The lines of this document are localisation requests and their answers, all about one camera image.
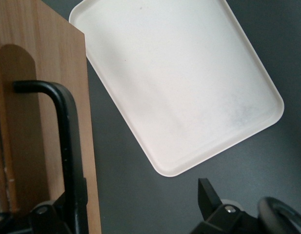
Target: black bracket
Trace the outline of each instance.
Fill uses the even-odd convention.
[[[0,233],[88,234],[87,187],[82,169],[78,113],[71,93],[61,84],[39,80],[15,81],[13,87],[16,93],[47,94],[55,105],[65,192],[53,205],[36,207],[24,222],[16,222],[14,229],[7,228],[9,231],[2,230],[6,228],[4,223],[11,223],[11,215],[1,213]],[[19,223],[24,223],[24,227],[19,227]]]
[[[198,204],[204,221],[191,234],[299,234],[301,215],[283,202],[265,197],[259,202],[259,217],[238,207],[222,204],[209,180],[198,181]]]

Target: black metal bar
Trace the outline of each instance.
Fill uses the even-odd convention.
[[[64,86],[39,80],[15,81],[16,93],[45,93],[53,101],[58,119],[65,186],[65,221],[74,234],[88,233],[87,189],[83,177],[78,114],[74,99]]]
[[[198,180],[198,205],[205,221],[222,205],[221,199],[206,178]]]

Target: wood grain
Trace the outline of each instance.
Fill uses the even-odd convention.
[[[0,0],[0,44],[24,48],[36,63],[37,79],[61,83],[77,106],[90,233],[99,234],[100,213],[92,139],[84,35],[40,0]],[[41,129],[51,199],[64,190],[55,108],[39,95]]]
[[[38,95],[12,89],[24,79],[36,79],[32,57],[19,46],[0,46],[0,142],[10,208],[20,216],[49,200]]]

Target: black ring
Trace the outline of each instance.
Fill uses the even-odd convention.
[[[265,197],[259,202],[259,220],[268,234],[299,234],[301,215],[285,203]]]

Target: dark gray floor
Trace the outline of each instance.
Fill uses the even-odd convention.
[[[43,0],[68,19],[80,0]],[[273,196],[301,213],[301,0],[228,0],[285,103],[281,120],[177,177],[150,165],[88,65],[103,234],[187,234],[201,220],[197,180],[251,215]]]

